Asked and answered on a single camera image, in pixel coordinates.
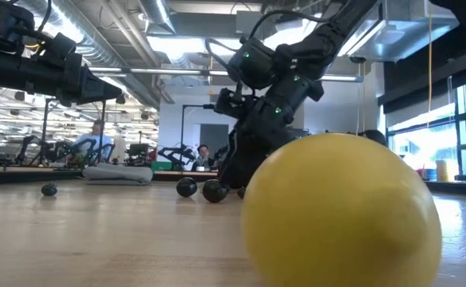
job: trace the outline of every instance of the person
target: person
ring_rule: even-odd
[[[198,146],[199,156],[192,164],[192,170],[196,171],[197,167],[204,167],[205,171],[210,171],[214,167],[214,159],[209,158],[210,151],[206,144]]]
[[[95,146],[93,147],[93,150],[97,150],[100,147],[101,130],[102,130],[102,121],[101,120],[95,120],[93,122],[93,126],[91,127],[91,132],[79,136],[75,140],[75,143],[73,143],[73,144],[78,144],[78,143],[80,143],[80,142],[82,142],[84,140],[87,140],[87,139],[93,139],[93,140],[97,141],[97,143],[95,143]],[[106,144],[112,144],[112,143],[113,143],[113,140],[110,137],[108,137],[106,135],[104,135],[102,137],[102,146],[105,146]],[[86,144],[83,144],[82,146],[80,146],[79,155],[86,155],[88,153],[89,145],[90,145],[90,143],[86,143]],[[110,151],[111,151],[111,147],[106,147],[106,148],[102,149],[101,161],[104,161],[107,158],[107,155],[109,155]]]

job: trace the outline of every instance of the black ball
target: black ball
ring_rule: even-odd
[[[246,188],[245,188],[245,187],[239,188],[239,189],[236,191],[236,194],[237,194],[241,199],[243,199],[243,196],[246,194]]]
[[[207,201],[211,203],[218,203],[225,199],[226,195],[227,189],[220,184],[219,180],[210,179],[204,183],[203,197]]]
[[[198,190],[198,185],[195,183],[194,179],[183,178],[176,184],[176,191],[178,194],[183,197],[189,197],[195,194]]]
[[[53,183],[46,184],[41,188],[41,192],[44,196],[54,196],[57,193],[56,185]]]

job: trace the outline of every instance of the man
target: man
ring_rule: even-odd
[[[102,121],[101,120],[95,120],[93,122],[93,126],[91,127],[91,132],[79,136],[74,144],[78,144],[78,143],[80,143],[80,142],[82,142],[84,140],[87,140],[87,139],[96,140],[97,143],[95,143],[95,146],[93,147],[93,150],[97,150],[100,147],[101,130],[102,130]],[[113,143],[113,140],[110,137],[108,137],[106,135],[104,135],[102,137],[102,146],[105,146],[106,144],[112,144],[112,143]],[[90,145],[90,143],[83,144],[80,147],[79,154],[80,155],[86,155],[88,153],[89,145]],[[109,155],[110,151],[111,151],[111,147],[106,147],[106,148],[102,149],[102,153],[101,153],[101,158],[102,159],[101,159],[101,161],[103,161],[103,160],[105,160],[107,158],[107,155]]]
[[[199,156],[192,164],[192,170],[196,171],[197,167],[204,167],[205,171],[210,171],[214,167],[214,159],[210,159],[208,156],[210,152],[206,144],[198,146]]]

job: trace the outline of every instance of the blue shirt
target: blue shirt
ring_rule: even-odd
[[[77,140],[75,140],[75,143],[73,143],[73,144],[78,144],[81,141],[84,141],[84,140],[87,140],[87,139],[96,140],[97,143],[95,143],[95,146],[93,147],[93,150],[96,151],[100,147],[100,135],[94,136],[94,135],[92,135],[90,133],[79,136],[77,138]],[[113,140],[110,137],[108,137],[106,135],[104,135],[102,137],[102,146],[105,146],[106,144],[112,144],[112,143],[113,143]],[[85,143],[85,144],[81,145],[79,154],[86,155],[88,153],[88,149],[89,149],[90,144],[91,143]],[[109,155],[110,151],[111,151],[111,147],[104,148],[102,150],[102,157],[107,157],[107,155]]]

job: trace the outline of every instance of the yellow ball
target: yellow ball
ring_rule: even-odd
[[[325,134],[277,150],[242,212],[247,251],[269,285],[429,287],[440,222],[419,175],[386,147]]]

